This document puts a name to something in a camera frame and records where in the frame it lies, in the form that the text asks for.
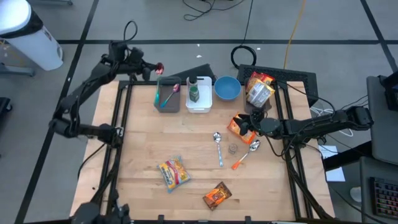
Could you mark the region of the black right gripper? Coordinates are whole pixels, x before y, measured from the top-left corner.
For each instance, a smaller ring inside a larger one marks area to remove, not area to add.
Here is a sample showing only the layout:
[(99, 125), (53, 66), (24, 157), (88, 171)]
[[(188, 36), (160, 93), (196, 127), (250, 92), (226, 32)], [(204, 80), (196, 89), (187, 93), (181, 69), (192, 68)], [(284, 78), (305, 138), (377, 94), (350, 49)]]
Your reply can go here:
[(239, 134), (244, 136), (251, 131), (257, 132), (259, 135), (268, 136), (272, 139), (282, 138), (282, 124), (278, 119), (266, 118), (265, 111), (261, 109), (252, 109), (250, 114), (238, 114), (240, 119), (250, 120), (250, 125), (247, 122), (240, 124)]

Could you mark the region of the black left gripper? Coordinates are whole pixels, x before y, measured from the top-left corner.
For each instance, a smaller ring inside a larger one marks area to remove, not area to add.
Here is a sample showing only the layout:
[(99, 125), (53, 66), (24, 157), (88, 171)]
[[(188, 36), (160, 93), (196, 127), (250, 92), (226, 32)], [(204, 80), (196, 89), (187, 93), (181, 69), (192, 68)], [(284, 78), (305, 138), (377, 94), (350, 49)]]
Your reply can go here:
[(130, 56), (130, 72), (142, 75), (144, 81), (150, 80), (150, 69), (156, 68), (156, 64), (145, 62), (139, 55)]

